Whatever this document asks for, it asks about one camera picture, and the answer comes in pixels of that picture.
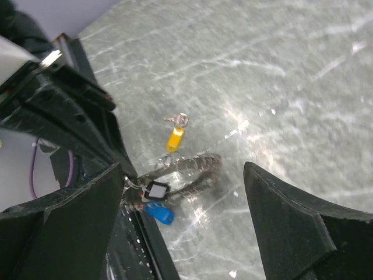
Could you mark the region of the black head key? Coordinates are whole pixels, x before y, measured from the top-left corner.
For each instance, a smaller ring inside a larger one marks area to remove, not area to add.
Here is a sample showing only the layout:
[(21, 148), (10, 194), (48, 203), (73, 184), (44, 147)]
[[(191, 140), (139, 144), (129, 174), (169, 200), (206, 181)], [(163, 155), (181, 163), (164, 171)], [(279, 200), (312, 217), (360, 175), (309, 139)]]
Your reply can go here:
[(165, 201), (168, 197), (170, 186), (166, 183), (151, 181), (142, 192), (142, 201)]

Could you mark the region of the metal disc keyring with rings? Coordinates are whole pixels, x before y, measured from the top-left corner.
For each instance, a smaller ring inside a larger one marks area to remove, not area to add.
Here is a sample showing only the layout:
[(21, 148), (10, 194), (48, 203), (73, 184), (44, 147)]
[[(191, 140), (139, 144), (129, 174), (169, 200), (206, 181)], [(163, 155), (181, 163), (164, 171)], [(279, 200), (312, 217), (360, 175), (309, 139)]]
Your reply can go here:
[(157, 202), (166, 207), (177, 205), (183, 199), (196, 197), (212, 188), (220, 169), (221, 156), (216, 153), (199, 153), (186, 157), (165, 155), (156, 163), (154, 170), (137, 178), (124, 177), (120, 206), (129, 211), (143, 212), (149, 201), (142, 201), (142, 192), (151, 181), (170, 186), (167, 199)]

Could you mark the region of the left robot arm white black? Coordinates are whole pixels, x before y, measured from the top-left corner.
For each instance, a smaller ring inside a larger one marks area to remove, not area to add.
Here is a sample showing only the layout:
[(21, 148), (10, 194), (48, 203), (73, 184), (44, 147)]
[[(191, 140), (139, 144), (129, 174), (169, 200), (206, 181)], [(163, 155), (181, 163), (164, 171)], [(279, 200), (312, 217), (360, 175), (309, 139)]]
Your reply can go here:
[(1, 2), (1, 127), (67, 148), (99, 167), (137, 173), (125, 150), (112, 97), (61, 61), (37, 22)]

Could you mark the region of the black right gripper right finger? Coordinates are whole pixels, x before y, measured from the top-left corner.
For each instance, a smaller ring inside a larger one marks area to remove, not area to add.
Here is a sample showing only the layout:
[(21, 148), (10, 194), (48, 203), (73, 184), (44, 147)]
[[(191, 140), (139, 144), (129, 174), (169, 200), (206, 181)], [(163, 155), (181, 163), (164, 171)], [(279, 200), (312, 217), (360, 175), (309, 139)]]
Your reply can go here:
[(372, 214), (325, 201), (252, 162), (244, 184), (266, 279), (372, 279)]

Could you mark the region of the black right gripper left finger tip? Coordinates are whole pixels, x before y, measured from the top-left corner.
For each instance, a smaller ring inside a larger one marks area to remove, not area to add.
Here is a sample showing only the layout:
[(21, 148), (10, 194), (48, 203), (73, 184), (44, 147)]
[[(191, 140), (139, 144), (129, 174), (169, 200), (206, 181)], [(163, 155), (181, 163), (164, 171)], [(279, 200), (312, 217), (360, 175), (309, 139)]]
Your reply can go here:
[(122, 190), (113, 164), (1, 212), (1, 279), (99, 279)]

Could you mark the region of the blue key tag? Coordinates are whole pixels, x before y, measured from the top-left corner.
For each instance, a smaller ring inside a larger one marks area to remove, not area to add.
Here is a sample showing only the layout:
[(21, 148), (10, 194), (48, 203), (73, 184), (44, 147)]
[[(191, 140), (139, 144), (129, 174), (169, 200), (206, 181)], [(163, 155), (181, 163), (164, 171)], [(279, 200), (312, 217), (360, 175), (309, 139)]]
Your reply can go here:
[(145, 211), (165, 225), (170, 225), (174, 221), (173, 211), (160, 202), (149, 201), (145, 206)]

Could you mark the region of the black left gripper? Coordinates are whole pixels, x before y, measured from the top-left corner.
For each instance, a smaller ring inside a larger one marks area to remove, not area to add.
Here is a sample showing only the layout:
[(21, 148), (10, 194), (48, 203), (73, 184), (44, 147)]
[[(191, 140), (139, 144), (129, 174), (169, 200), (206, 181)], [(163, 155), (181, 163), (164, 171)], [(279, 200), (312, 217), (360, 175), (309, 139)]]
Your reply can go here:
[(120, 163), (137, 176), (108, 94), (55, 50), (38, 59), (24, 49), (1, 50), (1, 127), (46, 139), (100, 167)]

